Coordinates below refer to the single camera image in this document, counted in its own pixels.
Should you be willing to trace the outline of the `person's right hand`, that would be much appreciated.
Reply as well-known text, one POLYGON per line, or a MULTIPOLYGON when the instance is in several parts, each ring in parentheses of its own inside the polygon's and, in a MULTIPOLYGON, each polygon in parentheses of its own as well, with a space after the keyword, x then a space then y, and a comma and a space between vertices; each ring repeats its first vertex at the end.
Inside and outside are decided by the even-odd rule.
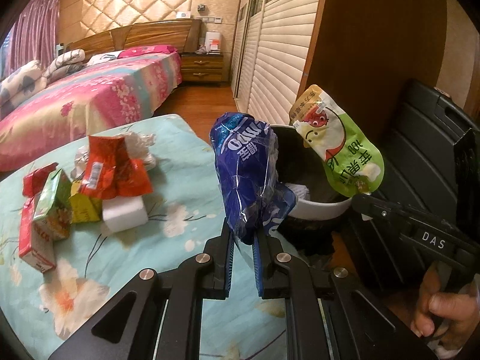
POLYGON ((433 315, 448 320, 448 326, 439 331, 443 350, 438 354, 441 359, 447 359, 448 355, 463 348, 479 324, 479 287, 473 281, 460 293, 441 292, 440 288, 440 276, 434 263, 421 283, 410 328, 418 337, 427 337, 435 331, 433 315))

